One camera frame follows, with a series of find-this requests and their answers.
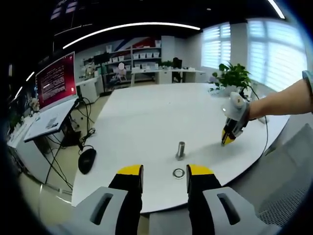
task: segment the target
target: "human arm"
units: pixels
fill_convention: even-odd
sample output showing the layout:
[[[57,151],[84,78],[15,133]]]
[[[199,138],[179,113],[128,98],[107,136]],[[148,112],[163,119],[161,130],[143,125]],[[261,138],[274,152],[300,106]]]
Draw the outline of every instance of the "human arm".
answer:
[[[312,79],[305,77],[284,89],[250,103],[249,119],[265,115],[291,115],[313,112]]]

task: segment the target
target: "metal washer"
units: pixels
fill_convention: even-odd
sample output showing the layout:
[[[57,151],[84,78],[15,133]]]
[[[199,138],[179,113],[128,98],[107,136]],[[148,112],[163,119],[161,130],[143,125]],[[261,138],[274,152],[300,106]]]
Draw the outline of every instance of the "metal washer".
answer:
[[[173,171],[173,176],[176,178],[176,179],[182,179],[184,176],[185,176],[185,171],[183,169],[180,169],[180,168],[177,168]]]

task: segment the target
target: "round table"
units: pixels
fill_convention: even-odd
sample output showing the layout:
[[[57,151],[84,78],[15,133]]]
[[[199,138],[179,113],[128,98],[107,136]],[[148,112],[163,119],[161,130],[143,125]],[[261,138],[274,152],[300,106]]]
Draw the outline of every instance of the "round table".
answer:
[[[107,187],[128,165],[144,166],[142,213],[187,203],[186,176],[175,178],[176,168],[204,165],[222,185],[243,173],[263,152],[266,125],[250,121],[233,143],[221,146],[226,121],[221,106],[227,98],[211,96],[209,88],[209,84],[184,83],[115,90],[94,125],[96,133],[86,142],[97,155],[87,175],[77,170],[72,205]],[[268,146],[288,118],[268,117]],[[182,161],[175,158],[180,141],[185,142]]]

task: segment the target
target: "sleeve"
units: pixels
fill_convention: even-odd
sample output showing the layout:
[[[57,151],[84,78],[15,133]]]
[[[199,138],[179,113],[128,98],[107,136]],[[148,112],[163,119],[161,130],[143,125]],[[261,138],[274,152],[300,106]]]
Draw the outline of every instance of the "sleeve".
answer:
[[[308,88],[310,90],[311,101],[313,102],[313,72],[303,71],[302,77],[306,81]]]

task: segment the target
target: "metal cylinder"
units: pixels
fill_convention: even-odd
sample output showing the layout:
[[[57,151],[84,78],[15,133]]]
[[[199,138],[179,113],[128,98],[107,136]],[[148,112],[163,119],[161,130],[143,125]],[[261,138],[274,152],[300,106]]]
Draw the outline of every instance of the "metal cylinder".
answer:
[[[185,151],[185,142],[179,142],[178,144],[178,151],[177,151],[177,154],[176,154],[176,159],[179,161],[179,160],[182,160],[185,156],[184,154],[184,151]]]

